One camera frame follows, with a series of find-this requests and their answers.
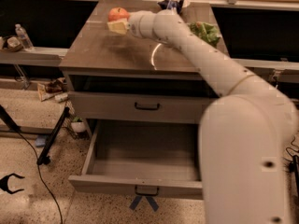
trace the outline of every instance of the cabinet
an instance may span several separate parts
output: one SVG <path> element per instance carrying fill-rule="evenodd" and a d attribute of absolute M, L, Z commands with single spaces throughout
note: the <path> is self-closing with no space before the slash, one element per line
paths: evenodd
<path fill-rule="evenodd" d="M 60 64 L 91 144 L 78 191 L 202 198 L 199 120 L 216 94 L 176 50 L 107 29 L 112 7 L 159 11 L 154 2 L 101 1 Z M 209 5 L 186 21 L 214 23 Z"/>

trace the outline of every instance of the black panel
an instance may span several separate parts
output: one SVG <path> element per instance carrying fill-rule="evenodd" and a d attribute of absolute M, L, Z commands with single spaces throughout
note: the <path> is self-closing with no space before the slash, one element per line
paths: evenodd
<path fill-rule="evenodd" d="M 97 2 L 0 0 L 0 36 L 15 35 L 20 23 L 34 46 L 68 49 Z"/>
<path fill-rule="evenodd" d="M 299 12 L 213 7 L 232 58 L 299 62 Z"/>

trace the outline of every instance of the white robotic arm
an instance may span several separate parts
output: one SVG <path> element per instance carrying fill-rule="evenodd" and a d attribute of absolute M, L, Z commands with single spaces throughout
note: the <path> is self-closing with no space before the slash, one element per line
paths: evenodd
<path fill-rule="evenodd" d="M 283 93 L 194 35 L 172 10 L 133 13 L 130 32 L 180 50 L 221 97 L 200 120 L 200 168 L 209 224 L 292 223 L 283 145 L 298 128 Z"/>

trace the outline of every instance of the speckled floor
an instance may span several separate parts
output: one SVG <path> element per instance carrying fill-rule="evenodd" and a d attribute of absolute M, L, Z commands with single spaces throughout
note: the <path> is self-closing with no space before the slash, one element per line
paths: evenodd
<path fill-rule="evenodd" d="M 0 83 L 0 105 L 19 125 L 53 128 L 64 103 L 54 99 L 40 102 L 35 89 L 23 91 L 20 86 Z M 35 139 L 29 141 L 35 145 Z M 52 162 L 40 166 L 60 205 L 64 223 L 206 223 L 203 201 L 156 198 L 159 209 L 154 212 L 143 198 L 133 211 L 129 206 L 134 196 L 76 192 L 68 177 L 80 174 L 88 147 L 88 140 L 74 140 L 61 129 L 50 150 Z M 0 136 L 0 178 L 11 173 L 25 178 L 11 177 L 9 187 L 24 191 L 9 195 L 0 190 L 0 224 L 60 223 L 57 206 L 39 179 L 33 150 L 20 138 Z M 292 211 L 299 212 L 298 203 L 292 205 Z"/>

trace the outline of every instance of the power cord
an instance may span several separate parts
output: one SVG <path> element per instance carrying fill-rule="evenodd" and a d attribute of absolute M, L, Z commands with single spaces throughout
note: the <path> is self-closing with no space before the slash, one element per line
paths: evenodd
<path fill-rule="evenodd" d="M 31 147 L 31 149 L 34 151 L 35 155 L 36 155 L 36 161 L 38 160 L 38 155 L 36 153 L 36 150 L 35 148 L 30 144 L 30 142 L 18 131 L 16 131 L 16 133 Z M 39 174 L 39 178 L 41 180 L 41 182 L 44 184 L 45 188 L 48 190 L 49 194 L 52 196 L 53 200 L 55 201 L 56 205 L 57 205 L 57 208 L 58 208 L 58 212 L 59 212 L 59 215 L 60 215 L 60 223 L 63 224 L 64 221 L 63 221 L 63 215 L 62 215 L 62 211 L 61 211 L 61 208 L 53 194 L 53 192 L 51 192 L 51 190 L 49 189 L 48 185 L 45 183 L 42 175 L 41 175 L 41 172 L 40 172 L 40 168 L 39 168 L 39 165 L 37 164 L 37 170 L 38 170 L 38 174 Z"/>

